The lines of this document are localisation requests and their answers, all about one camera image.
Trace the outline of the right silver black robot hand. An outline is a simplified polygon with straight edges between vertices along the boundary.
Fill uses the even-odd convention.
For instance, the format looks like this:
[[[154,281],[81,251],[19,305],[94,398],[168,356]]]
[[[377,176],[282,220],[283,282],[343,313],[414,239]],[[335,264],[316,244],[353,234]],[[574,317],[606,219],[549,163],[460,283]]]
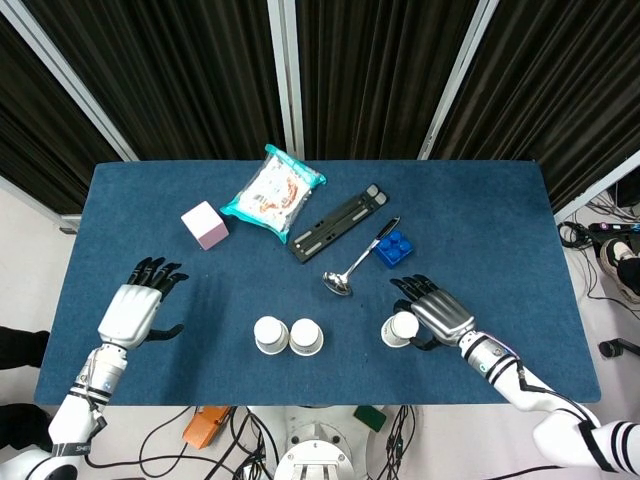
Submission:
[[[449,292],[422,274],[392,278],[389,282],[405,296],[394,303],[395,314],[406,312],[428,329],[424,340],[414,334],[409,343],[422,351],[439,346],[456,347],[462,337],[475,329],[475,317]]]

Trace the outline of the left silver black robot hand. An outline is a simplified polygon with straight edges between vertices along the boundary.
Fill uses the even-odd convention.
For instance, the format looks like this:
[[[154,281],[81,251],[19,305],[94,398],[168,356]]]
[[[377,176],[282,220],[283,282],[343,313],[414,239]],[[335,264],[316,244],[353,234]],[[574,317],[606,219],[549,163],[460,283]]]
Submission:
[[[179,272],[181,267],[181,263],[166,263],[164,257],[142,259],[107,307],[98,327],[101,340],[132,350],[145,342],[168,341],[181,334],[182,323],[168,330],[152,327],[171,290],[189,278]]]

